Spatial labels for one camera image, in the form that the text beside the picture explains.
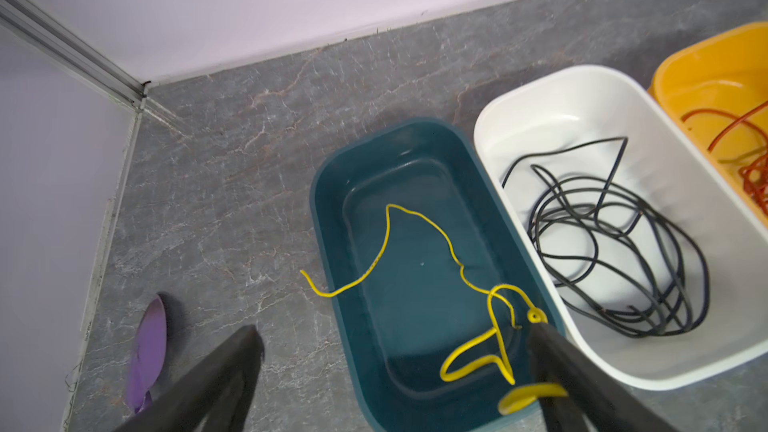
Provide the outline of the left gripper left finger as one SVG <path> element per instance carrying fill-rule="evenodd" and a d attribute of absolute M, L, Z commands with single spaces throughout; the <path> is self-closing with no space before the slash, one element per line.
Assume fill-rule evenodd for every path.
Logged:
<path fill-rule="evenodd" d="M 242 326 L 119 431 L 241 431 L 264 359 L 253 325 Z"/>

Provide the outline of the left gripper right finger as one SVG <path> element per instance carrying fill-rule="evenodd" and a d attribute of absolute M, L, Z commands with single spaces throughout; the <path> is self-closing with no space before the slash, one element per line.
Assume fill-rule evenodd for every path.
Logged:
<path fill-rule="evenodd" d="M 564 397 L 540 396 L 549 431 L 672 431 L 619 383 L 592 363 L 551 325 L 534 324 L 527 341 L 536 383 L 561 386 Z"/>

